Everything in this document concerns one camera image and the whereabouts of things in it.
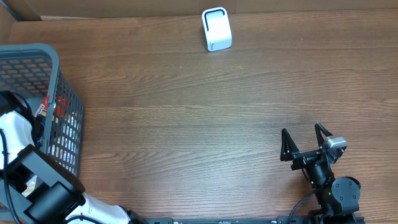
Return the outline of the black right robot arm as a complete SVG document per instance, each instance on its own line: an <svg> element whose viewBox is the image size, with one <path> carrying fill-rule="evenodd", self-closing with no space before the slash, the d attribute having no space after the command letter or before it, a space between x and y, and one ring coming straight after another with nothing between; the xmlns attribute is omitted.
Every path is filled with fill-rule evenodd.
<svg viewBox="0 0 398 224"><path fill-rule="evenodd" d="M355 216L359 210L361 184L354 177L336 178L331 165L343 155L346 139L335 136L320 123L315 124L318 149L301 152L290 133L281 131L280 160L291 162L292 170L301 170L310 183L312 191L299 201L281 219L284 223L364 223L364 218ZM319 208L306 216L296 216L297 209L311 196L315 196Z"/></svg>

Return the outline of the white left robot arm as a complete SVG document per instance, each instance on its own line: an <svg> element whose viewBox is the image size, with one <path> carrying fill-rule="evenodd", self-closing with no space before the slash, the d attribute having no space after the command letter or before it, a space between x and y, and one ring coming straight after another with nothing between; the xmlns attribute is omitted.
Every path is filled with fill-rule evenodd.
<svg viewBox="0 0 398 224"><path fill-rule="evenodd" d="M86 194L75 175L37 148L41 129L26 100L1 92L1 203L16 223L145 222Z"/></svg>

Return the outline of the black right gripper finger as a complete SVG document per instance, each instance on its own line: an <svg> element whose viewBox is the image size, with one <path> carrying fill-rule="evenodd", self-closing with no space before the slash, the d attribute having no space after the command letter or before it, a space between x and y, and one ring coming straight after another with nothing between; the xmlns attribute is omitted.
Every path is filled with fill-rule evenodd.
<svg viewBox="0 0 398 224"><path fill-rule="evenodd" d="M281 161L292 161L300 153L289 132L284 128L281 131L282 144L280 151Z"/></svg>
<svg viewBox="0 0 398 224"><path fill-rule="evenodd" d="M332 133L329 132L319 122L315 123L315 133L317 136L317 143L319 146L326 146L327 137L332 136Z"/></svg>

